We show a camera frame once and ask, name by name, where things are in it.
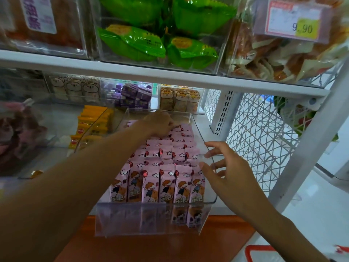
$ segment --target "white wire mesh panel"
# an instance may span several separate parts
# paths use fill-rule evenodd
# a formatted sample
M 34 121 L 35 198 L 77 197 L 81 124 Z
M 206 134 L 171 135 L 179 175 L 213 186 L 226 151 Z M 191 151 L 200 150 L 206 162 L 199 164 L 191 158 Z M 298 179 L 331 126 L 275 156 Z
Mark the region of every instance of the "white wire mesh panel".
M 287 100 L 283 100 L 281 104 L 285 106 Z M 296 110 L 289 110 L 285 117 L 295 118 Z M 298 134 L 281 119 L 277 111 L 273 96 L 246 93 L 227 138 L 229 146 L 249 162 L 267 196 L 298 143 Z M 304 123 L 310 121 L 303 119 L 301 122 L 305 126 Z
M 212 123 L 213 115 L 215 114 L 216 111 L 216 106 L 218 104 L 220 96 L 220 90 L 216 89 L 209 89 L 207 98 L 206 98 L 206 103 L 203 108 L 208 120 Z

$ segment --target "cloud print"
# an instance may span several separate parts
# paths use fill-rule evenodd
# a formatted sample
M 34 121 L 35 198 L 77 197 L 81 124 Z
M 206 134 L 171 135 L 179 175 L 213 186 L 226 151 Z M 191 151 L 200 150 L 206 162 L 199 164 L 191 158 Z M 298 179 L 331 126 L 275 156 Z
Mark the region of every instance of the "cloud print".
M 120 172 L 119 172 L 119 174 L 120 175 L 127 175 L 129 172 L 127 171 L 127 170 L 125 170 L 125 169 L 123 169 L 123 170 L 121 170 Z

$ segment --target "orange countertop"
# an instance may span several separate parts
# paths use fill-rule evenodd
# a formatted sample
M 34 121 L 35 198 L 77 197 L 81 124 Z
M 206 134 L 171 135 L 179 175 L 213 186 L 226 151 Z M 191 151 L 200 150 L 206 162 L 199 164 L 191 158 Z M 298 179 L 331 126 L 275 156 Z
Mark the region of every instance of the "orange countertop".
M 238 216 L 209 216 L 200 235 L 94 237 L 88 216 L 55 262 L 230 262 L 255 230 Z

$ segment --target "finger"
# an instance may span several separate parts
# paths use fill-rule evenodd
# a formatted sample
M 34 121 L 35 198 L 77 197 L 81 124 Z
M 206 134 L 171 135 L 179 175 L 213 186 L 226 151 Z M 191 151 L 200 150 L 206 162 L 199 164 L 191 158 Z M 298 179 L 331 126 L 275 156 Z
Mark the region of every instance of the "finger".
M 207 141 L 205 142 L 205 145 L 207 147 L 218 148 L 224 156 L 235 153 L 225 141 Z
M 218 154 L 222 154 L 222 152 L 220 151 L 220 149 L 218 148 L 213 148 L 212 150 L 209 150 L 204 156 L 206 158 L 211 158 L 212 156 L 218 155 Z
M 217 176 L 223 177 L 223 176 L 225 176 L 225 173 L 226 173 L 226 169 L 224 169 L 224 170 L 222 170 L 222 171 L 219 171 L 219 172 L 217 173 Z
M 219 191 L 220 187 L 223 185 L 223 179 L 217 176 L 207 163 L 200 162 L 199 166 L 208 182 L 210 182 L 212 189 L 217 193 L 217 191 Z
M 216 170 L 216 169 L 219 169 L 219 168 L 222 168 L 222 167 L 226 167 L 226 162 L 225 162 L 225 159 L 222 159 L 216 163 L 212 163 L 210 165 L 210 167 L 213 169 L 213 170 Z

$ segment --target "cartoon boy print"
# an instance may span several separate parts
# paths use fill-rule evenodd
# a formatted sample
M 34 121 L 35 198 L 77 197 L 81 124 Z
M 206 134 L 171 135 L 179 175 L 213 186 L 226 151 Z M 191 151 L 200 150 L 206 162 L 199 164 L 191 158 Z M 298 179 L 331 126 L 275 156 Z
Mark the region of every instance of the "cartoon boy print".
M 183 196 L 183 193 L 184 193 L 184 191 L 185 191 L 185 188 L 187 187 L 187 182 L 185 182 L 185 181 L 180 181 L 179 183 L 178 183 L 178 185 L 177 185 L 177 187 L 179 188 L 179 191 L 178 191 L 178 194 L 177 195 L 179 195 L 179 194 L 181 194 L 182 196 Z
M 146 196 L 144 198 L 146 198 L 146 197 L 151 198 L 151 196 L 153 194 L 153 190 L 155 189 L 155 184 L 153 182 L 148 182 L 145 186 L 145 189 L 147 190 L 147 192 L 146 192 Z
M 119 190 L 120 190 L 120 187 L 121 187 L 121 185 L 122 185 L 122 182 L 120 181 L 120 180 L 114 180 L 114 182 L 113 182 L 113 192 L 115 192 L 116 194 L 118 194 L 119 193 Z
M 195 180 L 193 181 L 193 185 L 195 185 L 195 188 L 194 188 L 192 194 L 193 194 L 194 192 L 196 192 L 196 193 L 199 192 L 199 190 L 200 190 L 200 188 L 201 188 L 201 184 L 202 184 L 202 180 L 200 180 L 200 179 L 195 179 Z
M 164 187 L 164 189 L 162 190 L 162 192 L 163 192 L 163 193 L 168 193 L 171 184 L 172 184 L 172 182 L 171 182 L 170 180 L 165 180 L 164 182 L 162 182 L 162 186 Z
M 131 181 L 131 185 L 134 185 L 134 188 L 137 186 L 137 181 L 138 181 L 138 178 L 141 176 L 139 172 L 137 171 L 133 171 L 131 173 L 131 178 L 132 178 L 132 181 Z

